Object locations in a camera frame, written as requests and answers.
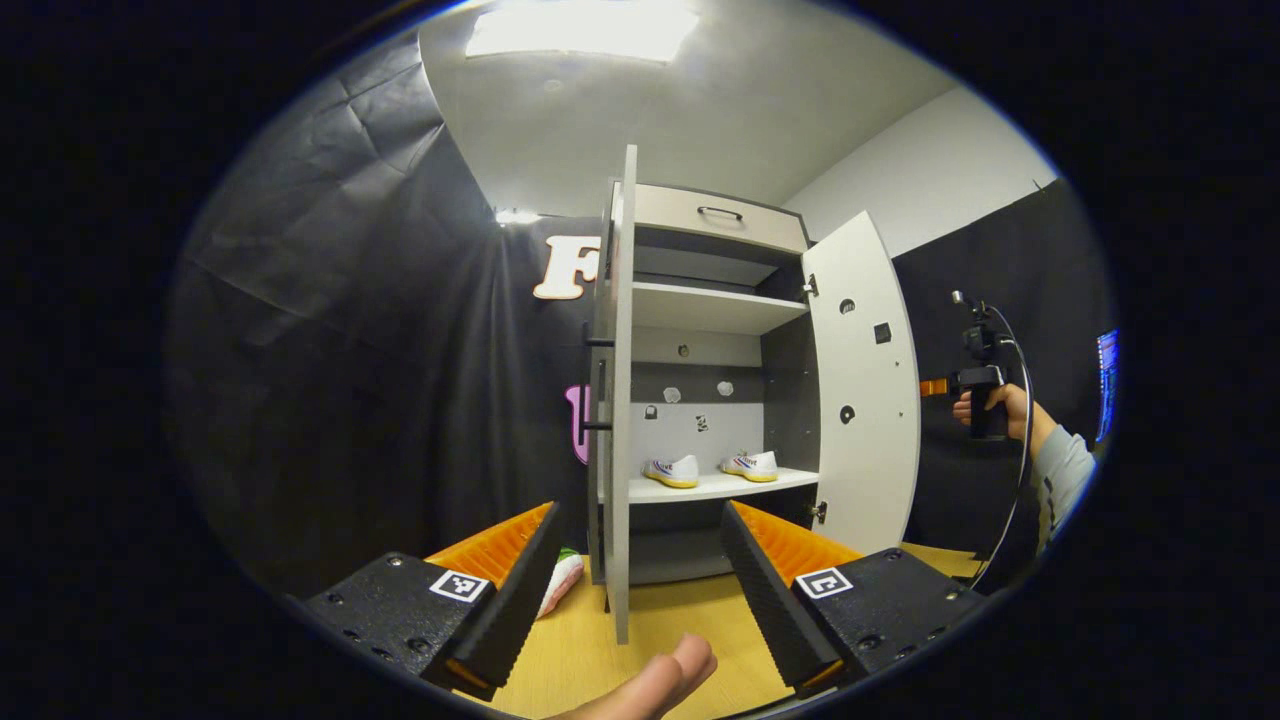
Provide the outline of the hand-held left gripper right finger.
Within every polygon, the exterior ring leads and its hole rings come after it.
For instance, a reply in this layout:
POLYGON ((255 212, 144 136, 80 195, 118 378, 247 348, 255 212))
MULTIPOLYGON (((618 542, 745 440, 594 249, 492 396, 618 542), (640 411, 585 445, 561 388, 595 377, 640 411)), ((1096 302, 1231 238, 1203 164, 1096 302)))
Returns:
POLYGON ((901 548, 860 555, 731 500, 719 539, 786 687, 808 697, 905 662, 987 597, 901 548))

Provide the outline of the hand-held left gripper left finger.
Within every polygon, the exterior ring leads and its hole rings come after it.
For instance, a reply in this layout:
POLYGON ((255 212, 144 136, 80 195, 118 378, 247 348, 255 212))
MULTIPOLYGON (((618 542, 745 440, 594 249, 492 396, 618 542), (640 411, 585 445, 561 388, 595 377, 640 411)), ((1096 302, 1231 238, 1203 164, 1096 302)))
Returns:
POLYGON ((545 502, 426 559, 384 553, 300 609, 362 657, 490 701, 540 612, 562 530, 561 505, 545 502))

